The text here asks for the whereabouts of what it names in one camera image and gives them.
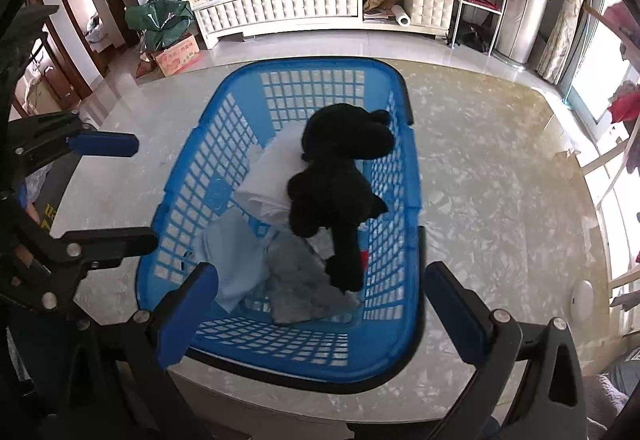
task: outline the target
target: paper towel roll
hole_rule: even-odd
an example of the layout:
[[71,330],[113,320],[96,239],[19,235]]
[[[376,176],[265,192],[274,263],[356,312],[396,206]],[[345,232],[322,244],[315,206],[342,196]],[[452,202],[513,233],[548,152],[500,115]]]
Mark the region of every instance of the paper towel roll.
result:
[[404,12],[404,9],[401,6],[392,6],[391,12],[396,17],[396,22],[398,22],[399,26],[408,27],[409,25],[411,25],[411,20],[409,19],[409,17]]

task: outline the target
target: black stuffed toy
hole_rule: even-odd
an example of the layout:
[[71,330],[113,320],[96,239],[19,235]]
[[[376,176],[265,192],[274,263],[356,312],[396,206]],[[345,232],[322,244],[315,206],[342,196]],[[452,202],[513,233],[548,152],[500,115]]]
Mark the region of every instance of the black stuffed toy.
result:
[[369,113],[348,104],[318,110],[302,135],[302,158],[308,167],[287,184],[292,232],[309,238],[320,227],[331,231],[334,255],[325,272],[342,292],[362,289],[358,226],[388,211],[353,161],[378,159],[393,150],[390,121],[386,110]]

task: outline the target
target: light blue cloth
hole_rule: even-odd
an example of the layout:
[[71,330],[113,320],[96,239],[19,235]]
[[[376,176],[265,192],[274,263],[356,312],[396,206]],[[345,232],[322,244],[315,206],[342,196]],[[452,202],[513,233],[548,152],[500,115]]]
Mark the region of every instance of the light blue cloth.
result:
[[194,253],[196,261],[210,263],[218,271],[215,301],[227,312],[269,277],[264,246],[237,207],[227,209],[202,231]]

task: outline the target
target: basket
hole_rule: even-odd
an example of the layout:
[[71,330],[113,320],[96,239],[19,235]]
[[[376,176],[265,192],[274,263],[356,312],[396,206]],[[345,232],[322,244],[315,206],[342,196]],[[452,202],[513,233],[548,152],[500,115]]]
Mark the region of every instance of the basket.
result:
[[[363,305],[322,321],[277,326],[265,289],[258,287],[231,314],[213,303],[188,356],[250,378],[329,393],[375,388],[413,356],[424,318],[413,120],[401,75],[369,58],[268,60],[225,78],[166,183],[152,223],[159,246],[138,268],[140,308],[153,309],[195,268],[194,237],[234,205],[232,192],[248,172],[249,146],[264,147],[287,121],[305,121],[340,102],[388,110],[396,137],[392,153],[362,167],[390,209],[360,230],[361,247],[369,253]],[[258,237],[265,235],[267,224],[247,214],[245,219]]]

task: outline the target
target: cardboard box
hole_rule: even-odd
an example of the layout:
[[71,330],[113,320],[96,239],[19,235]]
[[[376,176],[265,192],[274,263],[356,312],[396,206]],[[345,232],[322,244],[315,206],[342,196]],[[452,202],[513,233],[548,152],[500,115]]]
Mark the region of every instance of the cardboard box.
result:
[[193,34],[154,56],[162,73],[169,77],[200,57],[200,49]]

